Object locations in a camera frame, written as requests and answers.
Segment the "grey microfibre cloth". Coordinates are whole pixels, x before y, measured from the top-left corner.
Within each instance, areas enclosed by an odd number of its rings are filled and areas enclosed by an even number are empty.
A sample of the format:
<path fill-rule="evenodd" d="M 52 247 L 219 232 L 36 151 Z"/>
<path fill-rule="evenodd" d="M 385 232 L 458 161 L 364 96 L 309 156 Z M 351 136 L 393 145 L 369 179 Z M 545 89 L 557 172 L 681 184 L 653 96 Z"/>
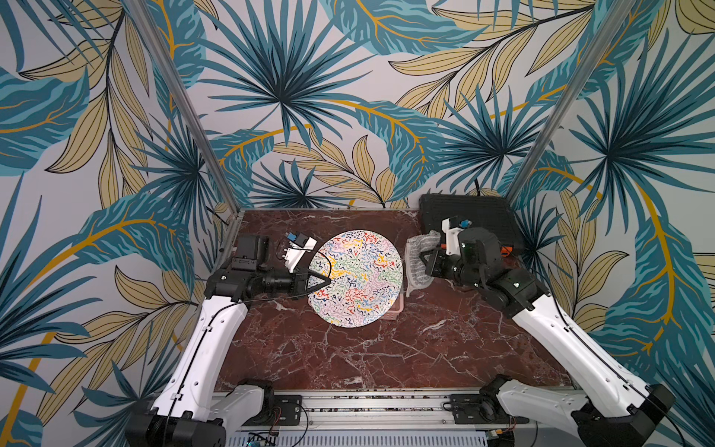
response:
<path fill-rule="evenodd" d="M 435 230 L 407 240 L 404 254 L 407 279 L 406 297 L 410 297 L 412 292 L 424 290 L 432 284 L 434 278 L 426 273 L 426 262 L 420 255 L 423 251 L 431 253 L 439 242 L 441 242 L 441 234 Z"/>

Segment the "colourful squiggle pattern plate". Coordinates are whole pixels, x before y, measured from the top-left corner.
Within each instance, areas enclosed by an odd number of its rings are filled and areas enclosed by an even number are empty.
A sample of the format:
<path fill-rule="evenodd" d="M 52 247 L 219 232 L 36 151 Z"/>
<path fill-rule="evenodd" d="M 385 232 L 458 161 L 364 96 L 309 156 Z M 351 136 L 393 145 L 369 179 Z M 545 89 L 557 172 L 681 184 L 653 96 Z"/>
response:
<path fill-rule="evenodd" d="M 312 309 L 342 328 L 359 328 L 380 320 L 398 300 L 403 262 L 385 236 L 349 230 L 327 240 L 309 268 L 331 284 L 308 296 Z"/>

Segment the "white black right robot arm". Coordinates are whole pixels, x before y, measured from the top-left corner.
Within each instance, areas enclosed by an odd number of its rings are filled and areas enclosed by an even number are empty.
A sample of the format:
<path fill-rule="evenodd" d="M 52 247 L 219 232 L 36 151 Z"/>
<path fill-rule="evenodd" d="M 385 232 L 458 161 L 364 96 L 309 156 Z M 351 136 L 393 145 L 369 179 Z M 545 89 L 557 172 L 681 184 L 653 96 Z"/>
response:
<path fill-rule="evenodd" d="M 493 233 L 450 222 L 443 231 L 445 243 L 419 251 L 426 275 L 476 290 L 530 333 L 581 388 L 568 394 L 501 375 L 480 391 L 493 412 L 558 428 L 586 446 L 644 446 L 667 419 L 673 393 L 630 372 L 567 315 L 543 282 L 506 264 Z"/>

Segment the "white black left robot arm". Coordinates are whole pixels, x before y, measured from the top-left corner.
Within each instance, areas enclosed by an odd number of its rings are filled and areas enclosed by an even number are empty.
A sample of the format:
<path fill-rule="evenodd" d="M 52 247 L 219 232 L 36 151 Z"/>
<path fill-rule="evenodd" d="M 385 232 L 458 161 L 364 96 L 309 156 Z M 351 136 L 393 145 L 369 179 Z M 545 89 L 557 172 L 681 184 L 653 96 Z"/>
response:
<path fill-rule="evenodd" d="M 216 402 L 214 387 L 227 352 L 252 305 L 284 294 L 299 299 L 331 284 L 329 276 L 300 268 L 317 242 L 287 236 L 281 267 L 268 266 L 270 240 L 240 236 L 231 254 L 209 277 L 197 326 L 163 391 L 134 411 L 125 428 L 131 446 L 224 446 L 245 424 L 274 426 L 282 408 L 271 382 L 248 379 Z"/>

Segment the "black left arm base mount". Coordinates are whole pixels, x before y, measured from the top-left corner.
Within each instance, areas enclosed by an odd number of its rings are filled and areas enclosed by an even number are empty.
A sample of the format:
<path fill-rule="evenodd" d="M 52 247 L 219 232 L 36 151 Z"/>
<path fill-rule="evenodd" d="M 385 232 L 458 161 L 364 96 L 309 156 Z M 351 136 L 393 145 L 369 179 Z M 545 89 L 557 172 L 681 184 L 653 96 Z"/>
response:
<path fill-rule="evenodd" d="M 260 413 L 251 417 L 243 428 L 297 427 L 304 421 L 301 395 L 277 395 L 266 400 Z"/>

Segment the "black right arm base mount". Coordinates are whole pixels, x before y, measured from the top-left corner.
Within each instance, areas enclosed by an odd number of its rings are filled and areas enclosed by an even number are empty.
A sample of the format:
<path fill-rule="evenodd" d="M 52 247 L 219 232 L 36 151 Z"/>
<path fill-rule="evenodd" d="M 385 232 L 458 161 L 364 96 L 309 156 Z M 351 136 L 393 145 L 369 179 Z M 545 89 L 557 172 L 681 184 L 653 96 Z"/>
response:
<path fill-rule="evenodd" d="M 508 415 L 496 398 L 482 394 L 452 394 L 441 408 L 452 414 L 456 425 L 506 425 L 530 423 L 529 418 Z"/>

